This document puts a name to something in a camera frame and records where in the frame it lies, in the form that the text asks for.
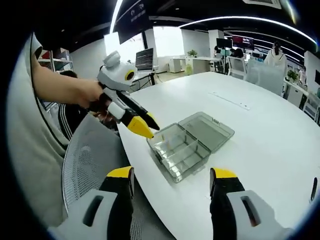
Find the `clear plastic box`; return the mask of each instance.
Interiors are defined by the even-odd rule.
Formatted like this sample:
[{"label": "clear plastic box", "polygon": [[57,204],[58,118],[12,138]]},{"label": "clear plastic box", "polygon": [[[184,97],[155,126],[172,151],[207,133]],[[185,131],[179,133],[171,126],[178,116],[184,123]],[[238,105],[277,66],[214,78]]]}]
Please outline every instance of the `clear plastic box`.
[{"label": "clear plastic box", "polygon": [[178,183],[200,168],[234,134],[230,127],[197,112],[156,132],[147,142]]}]

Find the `ceiling light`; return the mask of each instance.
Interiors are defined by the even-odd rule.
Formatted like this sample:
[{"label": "ceiling light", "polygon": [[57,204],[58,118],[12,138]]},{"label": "ceiling light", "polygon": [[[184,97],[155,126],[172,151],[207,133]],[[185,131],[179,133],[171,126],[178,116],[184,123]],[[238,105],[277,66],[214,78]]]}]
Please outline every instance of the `ceiling light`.
[{"label": "ceiling light", "polygon": [[[233,36],[242,37],[242,38],[247,38],[247,39],[253,39],[253,40],[255,40],[255,41],[260,41],[260,42],[264,42],[264,43],[272,44],[272,45],[273,45],[272,42],[265,41],[265,40],[260,40],[260,39],[256,39],[256,38],[253,38],[253,37],[241,36],[241,35],[233,35]],[[292,53],[294,53],[294,54],[297,54],[299,57],[301,57],[301,58],[303,58],[303,59],[305,58],[304,56],[300,55],[299,53],[297,53],[297,52],[295,52],[295,51],[293,51],[293,50],[291,50],[291,49],[289,49],[289,48],[286,48],[286,47],[284,47],[284,46],[282,46],[281,48],[282,48],[282,49],[286,49],[286,50],[288,50],[288,51],[290,51],[290,52],[292,52]]]},{"label": "ceiling light", "polygon": [[[260,47],[260,48],[270,49],[270,50],[272,49],[272,48],[270,48],[270,47],[261,46],[261,45],[257,45],[257,44],[255,44],[255,46]],[[297,62],[300,62],[300,60],[298,60],[298,59],[294,58],[293,56],[290,56],[290,55],[288,55],[288,54],[285,54],[285,55],[287,55],[288,57],[290,57],[290,58],[292,58],[292,59],[296,60]]]},{"label": "ceiling light", "polygon": [[116,1],[115,8],[114,8],[113,15],[112,15],[109,34],[112,34],[114,32],[117,16],[118,16],[122,2],[123,2],[123,0]]},{"label": "ceiling light", "polygon": [[286,25],[284,23],[281,23],[281,22],[278,22],[278,21],[274,21],[274,20],[270,20],[270,19],[266,19],[266,18],[261,18],[261,17],[255,17],[255,16],[218,16],[218,17],[211,17],[211,18],[206,18],[206,19],[202,19],[202,20],[198,20],[198,21],[193,21],[193,22],[189,22],[189,23],[186,23],[186,24],[183,24],[181,26],[179,26],[178,28],[183,28],[183,27],[186,27],[186,26],[189,26],[189,25],[192,25],[192,24],[198,24],[198,23],[202,23],[202,22],[206,22],[206,21],[213,21],[213,20],[221,20],[221,19],[251,19],[251,20],[257,20],[257,21],[263,21],[263,22],[268,22],[268,23],[272,23],[272,24],[277,24],[277,25],[280,25],[282,27],[285,27],[287,29],[290,29],[304,37],[306,37],[307,39],[309,39],[310,41],[312,41],[313,43],[315,43],[316,45],[317,42],[312,39],[310,36],[308,36],[307,34],[305,34],[304,32],[292,27],[292,26],[289,26],[289,25]]}]

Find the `monitor screen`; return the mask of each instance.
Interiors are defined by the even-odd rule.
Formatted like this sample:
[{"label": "monitor screen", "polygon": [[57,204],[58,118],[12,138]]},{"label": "monitor screen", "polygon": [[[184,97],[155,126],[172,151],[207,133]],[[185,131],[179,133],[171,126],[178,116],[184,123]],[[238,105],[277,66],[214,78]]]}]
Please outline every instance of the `monitor screen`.
[{"label": "monitor screen", "polygon": [[253,53],[252,53],[252,57],[254,57],[254,58],[260,58],[260,53],[253,52]]},{"label": "monitor screen", "polygon": [[114,31],[118,32],[120,44],[133,36],[152,28],[152,23],[146,12],[146,4],[143,0],[126,0],[126,6],[131,6],[123,15],[118,15]]},{"label": "monitor screen", "polygon": [[315,82],[320,85],[320,72],[315,70]]},{"label": "monitor screen", "polygon": [[232,36],[233,46],[242,49],[255,50],[254,40],[242,36]]},{"label": "monitor screen", "polygon": [[137,52],[135,55],[135,67],[138,69],[138,71],[152,71],[154,67],[154,49],[148,48],[146,50]]},{"label": "monitor screen", "polygon": [[232,41],[224,38],[217,38],[216,45],[218,48],[232,48]]}]

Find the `cable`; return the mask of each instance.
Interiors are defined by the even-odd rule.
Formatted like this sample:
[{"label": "cable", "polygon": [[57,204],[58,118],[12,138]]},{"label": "cable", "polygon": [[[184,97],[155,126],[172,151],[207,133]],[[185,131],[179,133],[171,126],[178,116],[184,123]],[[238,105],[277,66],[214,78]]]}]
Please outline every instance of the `cable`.
[{"label": "cable", "polygon": [[147,81],[145,84],[143,84],[143,85],[139,88],[139,90],[142,89],[146,84],[150,83],[150,81],[151,81],[151,79],[150,79],[150,77],[148,77],[148,81]]},{"label": "cable", "polygon": [[32,41],[33,41],[33,38],[34,38],[34,34],[32,33],[31,34],[31,40],[30,40],[30,56],[29,56],[29,60],[30,60],[30,77],[31,77],[31,85],[32,85],[32,88],[33,88],[33,95],[34,95],[34,99],[35,99],[35,102],[36,102],[36,105],[38,107],[38,110],[41,114],[41,117],[43,119],[43,121],[45,122],[45,125],[47,126],[47,128],[49,129],[50,133],[52,134],[54,140],[57,141],[57,143],[64,149],[64,150],[67,150],[67,146],[62,144],[62,142],[59,141],[59,139],[57,138],[57,136],[54,134],[53,130],[51,129],[51,127],[49,126],[49,123],[47,122],[43,112],[41,111],[41,108],[39,106],[39,101],[38,101],[38,97],[36,95],[36,88],[35,88],[35,83],[34,83],[34,75],[33,75],[33,71],[32,71],[32,65],[31,65],[31,62],[32,62]]},{"label": "cable", "polygon": [[163,83],[163,81],[160,80],[160,77],[159,77],[159,75],[158,75],[157,73],[156,73],[156,77],[158,78],[158,80],[159,80],[160,82]]}]

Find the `yellow tip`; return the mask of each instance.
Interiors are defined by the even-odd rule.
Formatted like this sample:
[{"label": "yellow tip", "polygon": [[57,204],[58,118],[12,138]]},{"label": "yellow tip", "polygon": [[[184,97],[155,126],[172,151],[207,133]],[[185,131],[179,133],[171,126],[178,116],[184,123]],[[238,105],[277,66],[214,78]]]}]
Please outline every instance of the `yellow tip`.
[{"label": "yellow tip", "polygon": [[226,178],[237,178],[237,175],[232,171],[221,169],[221,168],[213,168],[215,171],[215,177],[217,179],[226,179]]},{"label": "yellow tip", "polygon": [[112,170],[111,172],[109,172],[106,176],[112,177],[112,178],[128,178],[131,168],[132,168],[132,166],[116,168],[116,169]]},{"label": "yellow tip", "polygon": [[149,115],[155,122],[157,122],[155,116],[151,112],[147,112],[146,114]]},{"label": "yellow tip", "polygon": [[148,127],[147,123],[140,116],[134,116],[128,124],[127,128],[131,132],[148,139],[152,139],[154,137],[154,134]]}]

